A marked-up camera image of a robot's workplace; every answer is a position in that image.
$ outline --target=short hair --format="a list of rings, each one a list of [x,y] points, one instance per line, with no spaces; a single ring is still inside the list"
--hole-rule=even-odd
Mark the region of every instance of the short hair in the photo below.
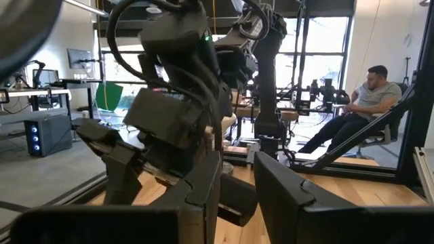
[[[383,65],[373,66],[373,67],[368,69],[368,72],[369,73],[375,73],[377,75],[381,75],[382,77],[387,79],[387,68],[384,67]]]

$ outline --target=man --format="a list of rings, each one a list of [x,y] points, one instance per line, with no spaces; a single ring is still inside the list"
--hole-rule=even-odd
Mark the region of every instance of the man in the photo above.
[[[383,65],[368,69],[367,81],[351,94],[351,103],[344,113],[329,121],[299,153],[313,153],[327,140],[332,143],[327,152],[335,149],[373,120],[373,114],[385,113],[401,98],[401,88],[387,81],[387,69]]]

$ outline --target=office chair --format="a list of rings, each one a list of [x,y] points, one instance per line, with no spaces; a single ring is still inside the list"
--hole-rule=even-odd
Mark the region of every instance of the office chair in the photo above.
[[[395,83],[401,88],[401,93],[404,94],[406,92],[408,86],[405,83]],[[374,117],[380,117],[382,114],[375,114]],[[366,148],[369,146],[379,146],[379,145],[388,145],[392,142],[396,142],[398,140],[398,131],[399,124],[401,123],[401,119],[404,116],[404,113],[400,114],[394,121],[390,124],[386,125],[383,130],[380,130],[368,138],[366,138],[361,144],[357,146],[356,153],[349,153],[344,155],[344,157],[357,158],[357,159],[371,159],[373,157],[365,156],[361,153],[362,148]]]

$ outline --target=black pants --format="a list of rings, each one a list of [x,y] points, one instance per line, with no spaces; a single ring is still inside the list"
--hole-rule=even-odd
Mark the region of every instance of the black pants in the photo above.
[[[359,130],[363,129],[368,123],[369,121],[367,119],[355,113],[347,113],[334,117],[298,152],[313,153],[321,144],[332,139],[332,143],[327,148],[327,152],[330,152]]]

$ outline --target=computer monitor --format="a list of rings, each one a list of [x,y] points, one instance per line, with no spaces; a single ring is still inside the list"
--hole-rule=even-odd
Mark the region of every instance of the computer monitor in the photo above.
[[[34,69],[32,70],[33,77],[37,75],[38,70]],[[59,81],[59,72],[57,70],[48,70],[43,69],[41,71],[41,75],[39,76],[39,82],[41,87],[45,87],[46,85],[49,85],[50,83]]]
[[[66,49],[68,54],[69,68],[88,69],[92,67],[92,53],[86,50]]]

